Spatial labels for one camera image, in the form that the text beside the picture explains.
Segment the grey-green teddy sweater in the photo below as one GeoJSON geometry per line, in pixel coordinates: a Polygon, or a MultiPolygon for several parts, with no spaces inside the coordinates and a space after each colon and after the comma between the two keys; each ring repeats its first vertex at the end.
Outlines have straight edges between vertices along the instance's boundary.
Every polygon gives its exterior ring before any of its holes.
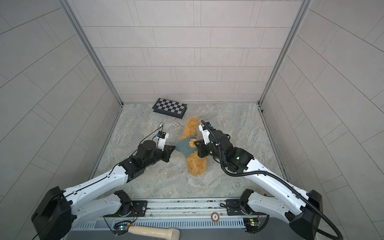
{"type": "Polygon", "coordinates": [[[176,144],[175,150],[182,153],[185,158],[188,158],[191,154],[198,151],[194,143],[192,143],[193,146],[190,147],[189,143],[191,140],[196,140],[196,137],[194,136],[187,137],[176,144]]]}

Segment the tan teddy bear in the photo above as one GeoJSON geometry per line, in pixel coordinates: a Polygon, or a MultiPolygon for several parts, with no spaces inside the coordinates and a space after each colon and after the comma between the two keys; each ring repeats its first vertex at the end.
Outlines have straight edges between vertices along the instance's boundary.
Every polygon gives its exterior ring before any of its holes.
{"type": "Polygon", "coordinates": [[[207,157],[200,158],[198,156],[198,148],[195,145],[199,125],[197,118],[189,118],[185,125],[183,135],[176,145],[176,150],[185,156],[189,172],[194,177],[204,174],[207,170],[207,157]]]}

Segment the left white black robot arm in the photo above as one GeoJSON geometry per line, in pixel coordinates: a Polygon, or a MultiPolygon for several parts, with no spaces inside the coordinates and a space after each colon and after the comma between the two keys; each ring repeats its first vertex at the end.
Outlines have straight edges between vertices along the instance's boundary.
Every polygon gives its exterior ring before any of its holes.
{"type": "Polygon", "coordinates": [[[175,148],[147,140],[138,146],[134,155],[106,173],[64,190],[60,187],[48,190],[31,217],[36,236],[41,240],[60,240],[74,227],[95,218],[129,214],[130,198],[124,191],[103,199],[98,197],[132,181],[158,161],[169,162],[175,148]]]}

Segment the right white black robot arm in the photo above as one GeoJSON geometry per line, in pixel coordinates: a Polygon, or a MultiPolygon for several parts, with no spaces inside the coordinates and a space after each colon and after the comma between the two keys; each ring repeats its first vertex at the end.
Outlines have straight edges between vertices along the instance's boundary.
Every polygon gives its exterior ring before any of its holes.
{"type": "Polygon", "coordinates": [[[228,135],[211,126],[199,126],[203,135],[195,143],[200,157],[217,159],[224,173],[231,177],[245,177],[274,196],[265,198],[252,190],[241,195],[240,208],[246,214],[261,212],[289,224],[305,240],[313,240],[323,219],[322,195],[315,190],[306,192],[296,187],[261,164],[252,154],[234,147],[228,135]]]}

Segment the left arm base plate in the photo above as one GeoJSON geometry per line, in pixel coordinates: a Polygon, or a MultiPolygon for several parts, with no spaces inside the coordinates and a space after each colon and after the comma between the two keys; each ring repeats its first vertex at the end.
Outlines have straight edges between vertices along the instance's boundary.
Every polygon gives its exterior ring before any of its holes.
{"type": "Polygon", "coordinates": [[[130,211],[120,215],[122,218],[144,217],[147,211],[148,201],[132,201],[130,211]]]}

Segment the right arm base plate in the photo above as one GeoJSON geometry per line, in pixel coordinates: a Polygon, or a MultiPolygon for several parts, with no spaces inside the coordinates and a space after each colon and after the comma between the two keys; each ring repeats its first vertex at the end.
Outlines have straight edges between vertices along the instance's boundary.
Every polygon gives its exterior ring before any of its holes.
{"type": "Polygon", "coordinates": [[[239,199],[227,199],[225,202],[228,216],[246,216],[240,208],[239,199]]]}

